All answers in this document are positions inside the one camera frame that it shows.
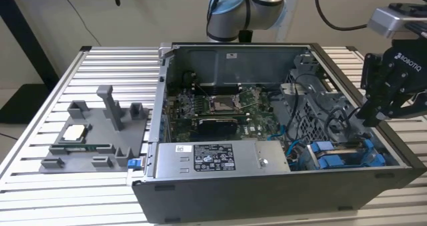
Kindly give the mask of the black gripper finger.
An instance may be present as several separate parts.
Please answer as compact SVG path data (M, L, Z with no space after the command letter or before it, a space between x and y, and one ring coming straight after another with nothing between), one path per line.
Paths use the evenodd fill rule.
M368 53L364 56L360 88L364 90L364 103L356 117L370 119L376 117L378 110L384 106L384 82L389 73L389 66L382 62L378 54Z
M378 104L378 100L366 99L361 106L362 126L376 127L378 123L388 119L410 119L427 114L427 91L413 95L412 104L401 106L408 95L397 95L396 99L385 106Z

